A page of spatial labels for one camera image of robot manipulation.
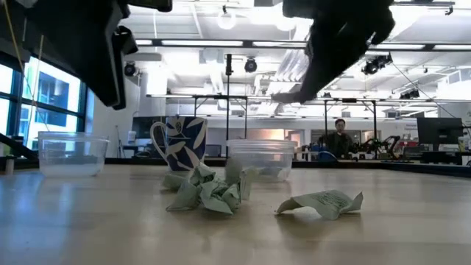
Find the ceiling light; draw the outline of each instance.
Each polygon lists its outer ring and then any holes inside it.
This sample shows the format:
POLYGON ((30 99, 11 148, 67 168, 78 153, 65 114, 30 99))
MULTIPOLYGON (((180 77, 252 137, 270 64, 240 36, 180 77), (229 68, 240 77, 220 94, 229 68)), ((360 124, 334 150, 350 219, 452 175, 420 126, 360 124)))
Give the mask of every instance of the ceiling light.
POLYGON ((147 97, 154 97, 154 98, 167 98, 167 99, 191 99, 193 98, 192 95, 153 95, 147 94, 147 97))
POLYGON ((264 100, 264 99, 272 99, 270 96, 248 96, 247 99, 260 99, 260 100, 264 100))
POLYGON ((471 45, 435 45, 434 50, 443 51, 471 51, 471 45))
POLYGON ((256 47, 304 48, 305 41, 254 41, 256 47))
POLYGON ((218 14, 217 23, 221 29, 232 29, 237 23, 236 14, 220 12, 218 14), (223 18, 224 15, 229 16, 229 21, 227 21, 227 18, 223 18))
POLYGON ((376 74, 379 70, 386 67, 386 65, 392 63, 391 55, 377 56, 373 60, 368 60, 365 67, 361 69, 365 75, 376 74))
POLYGON ((142 46, 152 45, 152 40, 135 40, 135 43, 142 46))
POLYGON ((237 40, 162 40, 163 46, 242 46, 244 42, 237 40))
POLYGON ((389 52, 376 52, 376 51, 366 51, 365 55, 369 56, 387 56, 389 55, 389 52))
POLYGON ((424 49, 425 45, 422 44, 396 44, 396 43, 382 43, 377 46, 372 46, 373 50, 421 50, 424 49))

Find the clear plastic container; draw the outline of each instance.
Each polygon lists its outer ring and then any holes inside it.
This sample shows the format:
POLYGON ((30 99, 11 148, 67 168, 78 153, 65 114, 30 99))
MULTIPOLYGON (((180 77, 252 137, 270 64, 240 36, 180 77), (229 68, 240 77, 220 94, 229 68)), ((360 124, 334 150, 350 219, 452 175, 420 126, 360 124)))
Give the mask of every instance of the clear plastic container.
POLYGON ((83 132, 39 132, 39 169, 47 177, 90 177, 103 170, 106 137, 83 132))
POLYGON ((256 168, 254 181, 280 182, 288 178, 294 157, 295 141, 229 140, 229 157, 241 170, 256 168))

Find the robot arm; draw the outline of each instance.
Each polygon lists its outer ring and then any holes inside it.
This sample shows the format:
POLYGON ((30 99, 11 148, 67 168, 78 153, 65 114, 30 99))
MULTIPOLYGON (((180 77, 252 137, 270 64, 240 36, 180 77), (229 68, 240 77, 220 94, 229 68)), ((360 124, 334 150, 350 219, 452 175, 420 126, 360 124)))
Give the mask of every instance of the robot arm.
MULTIPOLYGON (((285 0, 283 5, 297 15, 296 3, 285 0)), ((364 56, 369 42, 376 45, 387 39, 395 22, 389 6, 392 0, 313 0, 310 13, 314 24, 308 39, 310 63, 301 90, 279 93, 272 99, 281 103, 304 103, 316 97, 326 85, 364 56)))

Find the mug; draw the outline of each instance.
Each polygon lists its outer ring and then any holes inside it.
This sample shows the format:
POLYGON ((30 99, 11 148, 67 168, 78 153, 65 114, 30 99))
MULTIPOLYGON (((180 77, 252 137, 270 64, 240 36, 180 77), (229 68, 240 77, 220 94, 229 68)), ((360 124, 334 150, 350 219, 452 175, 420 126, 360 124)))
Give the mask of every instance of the mug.
POLYGON ((208 120, 197 117, 167 117, 166 123, 155 122, 150 127, 150 136, 156 150, 172 171, 190 171, 204 159, 208 120), (166 135, 165 153, 158 146, 154 129, 161 127, 166 135))

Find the desk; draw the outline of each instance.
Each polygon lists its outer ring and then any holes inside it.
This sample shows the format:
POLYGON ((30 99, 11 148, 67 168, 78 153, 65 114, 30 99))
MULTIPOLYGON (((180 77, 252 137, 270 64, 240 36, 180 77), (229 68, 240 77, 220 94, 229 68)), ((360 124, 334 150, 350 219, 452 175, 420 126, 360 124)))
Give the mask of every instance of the desk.
POLYGON ((166 167, 105 166, 95 178, 0 177, 0 264, 468 264, 469 180, 381 170, 295 169, 256 183, 232 217, 167 213, 166 167), (291 195, 364 193, 337 221, 275 216, 291 195))

